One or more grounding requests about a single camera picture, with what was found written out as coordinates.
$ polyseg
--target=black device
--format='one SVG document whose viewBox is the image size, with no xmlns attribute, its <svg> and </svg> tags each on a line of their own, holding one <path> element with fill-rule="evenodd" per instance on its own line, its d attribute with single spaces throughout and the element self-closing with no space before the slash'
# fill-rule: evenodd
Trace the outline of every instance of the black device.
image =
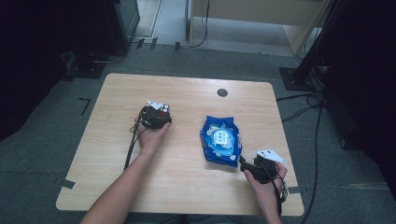
<svg viewBox="0 0 396 224">
<path fill-rule="evenodd" d="M 151 130 L 161 129 L 167 122 L 172 122 L 169 105 L 163 105 L 159 109 L 152 106 L 144 106 L 140 112 L 142 124 Z"/>
<path fill-rule="evenodd" d="M 253 177 L 261 184 L 269 183 L 276 178 L 277 171 L 274 161 L 266 160 L 257 155 L 253 162 L 254 165 L 249 164 L 243 156 L 240 156 L 239 163 L 241 163 L 241 172 L 249 170 L 253 174 Z"/>
</svg>

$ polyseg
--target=blue plastic bag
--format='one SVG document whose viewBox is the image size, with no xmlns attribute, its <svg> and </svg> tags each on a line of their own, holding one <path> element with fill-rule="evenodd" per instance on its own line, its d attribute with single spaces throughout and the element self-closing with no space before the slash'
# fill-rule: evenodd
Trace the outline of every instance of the blue plastic bag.
<svg viewBox="0 0 396 224">
<path fill-rule="evenodd" d="M 206 122 L 200 134 L 207 161 L 233 167 L 238 166 L 242 143 L 233 118 L 220 119 L 206 116 Z"/>
</svg>

